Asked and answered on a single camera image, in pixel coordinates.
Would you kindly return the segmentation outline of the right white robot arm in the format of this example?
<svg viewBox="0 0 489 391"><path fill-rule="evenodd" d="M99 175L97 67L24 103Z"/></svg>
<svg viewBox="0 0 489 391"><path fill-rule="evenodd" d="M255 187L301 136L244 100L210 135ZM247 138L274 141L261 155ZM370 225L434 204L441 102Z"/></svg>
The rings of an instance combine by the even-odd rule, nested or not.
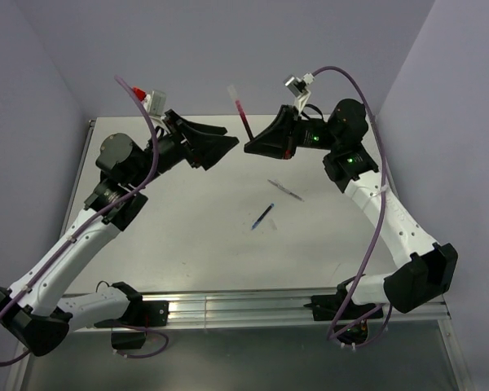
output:
<svg viewBox="0 0 489 391"><path fill-rule="evenodd" d="M337 310L347 318L364 305L389 304L406 314L443 295L450 288L458 261L452 244L440 244L382 184L382 172L362 141L368 132L366 109L343 99L327 119L305 119L284 105L260 134L244 145L248 154L288 160L297 148L327 151L323 164L328 178L376 227L396 265L384 275L365 275L359 283L344 283Z"/></svg>

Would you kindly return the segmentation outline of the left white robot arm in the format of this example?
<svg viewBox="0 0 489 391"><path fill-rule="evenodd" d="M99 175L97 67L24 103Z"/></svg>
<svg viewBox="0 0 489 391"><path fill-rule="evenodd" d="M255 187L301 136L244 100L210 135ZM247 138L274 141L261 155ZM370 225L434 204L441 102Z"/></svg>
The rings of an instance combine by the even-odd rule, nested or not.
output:
<svg viewBox="0 0 489 391"><path fill-rule="evenodd" d="M74 279L142 211L143 189L178 163L208 170L239 143L221 126L195 123L176 112L151 125L141 148L129 135L115 133L101 144L96 167L100 181L68 230L23 277L0 287L0 326L27 354L44 356L68 334L97 323L134 327L143 315L143 297L127 283L67 299Z"/></svg>

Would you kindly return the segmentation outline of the red pen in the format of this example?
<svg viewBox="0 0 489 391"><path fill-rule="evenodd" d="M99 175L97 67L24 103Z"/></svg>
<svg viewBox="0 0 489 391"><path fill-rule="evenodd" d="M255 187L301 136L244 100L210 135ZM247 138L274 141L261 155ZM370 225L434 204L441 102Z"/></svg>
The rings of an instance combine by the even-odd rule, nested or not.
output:
<svg viewBox="0 0 489 391"><path fill-rule="evenodd" d="M249 141L251 141L251 140L253 140L253 133L252 133L251 127L249 125L248 119L246 117L245 111L244 111L244 109L242 107L240 98L239 98L239 96L237 94L236 88L233 85L229 85L227 87L227 90L228 90L228 93L229 93L229 95L231 97L232 102L236 106L237 112L238 112L238 114L240 116L240 119L241 119L241 121L243 123L245 132L248 135Z"/></svg>

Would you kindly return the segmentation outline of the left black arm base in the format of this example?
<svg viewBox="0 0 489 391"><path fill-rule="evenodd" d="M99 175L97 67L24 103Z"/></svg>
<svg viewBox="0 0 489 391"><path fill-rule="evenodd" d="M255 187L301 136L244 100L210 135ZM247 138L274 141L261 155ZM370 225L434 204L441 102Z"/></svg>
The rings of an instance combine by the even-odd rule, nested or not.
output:
<svg viewBox="0 0 489 391"><path fill-rule="evenodd" d="M164 351L170 342L169 337L156 331L155 327L164 327L169 315L168 301L142 301L133 314L123 315L119 319L108 319L94 324L95 328L111 328L111 346L118 353L138 356L136 350L143 348L151 336L162 340L156 354Z"/></svg>

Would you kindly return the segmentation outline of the blue pen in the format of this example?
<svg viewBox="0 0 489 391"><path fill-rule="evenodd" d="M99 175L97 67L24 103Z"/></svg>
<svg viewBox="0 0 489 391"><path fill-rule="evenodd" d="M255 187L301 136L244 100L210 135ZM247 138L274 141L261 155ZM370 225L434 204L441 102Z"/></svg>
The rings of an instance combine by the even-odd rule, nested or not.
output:
<svg viewBox="0 0 489 391"><path fill-rule="evenodd" d="M259 224L264 220L264 218L266 217L266 215L275 207L275 204L274 203L270 203L266 208L265 210L261 213L261 215L253 222L252 226L251 226L251 230L255 230Z"/></svg>

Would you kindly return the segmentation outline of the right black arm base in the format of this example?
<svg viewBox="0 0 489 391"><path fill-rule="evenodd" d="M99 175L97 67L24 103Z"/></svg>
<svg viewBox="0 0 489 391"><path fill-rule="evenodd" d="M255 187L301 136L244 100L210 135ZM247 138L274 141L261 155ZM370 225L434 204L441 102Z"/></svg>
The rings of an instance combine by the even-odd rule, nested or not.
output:
<svg viewBox="0 0 489 391"><path fill-rule="evenodd" d="M341 300L338 294L334 295L314 295L311 297L311 301L304 305L312 311L313 320L319 321L332 321L336 312L339 310ZM359 318L370 310L376 307L375 304L356 305L350 302L345 311L342 313L340 320L347 321L348 323ZM368 320L369 319L382 319L384 312L379 309L377 312L371 314L367 319L360 323L349 327L343 332L338 340L347 345L352 343L360 344L364 343L368 339Z"/></svg>

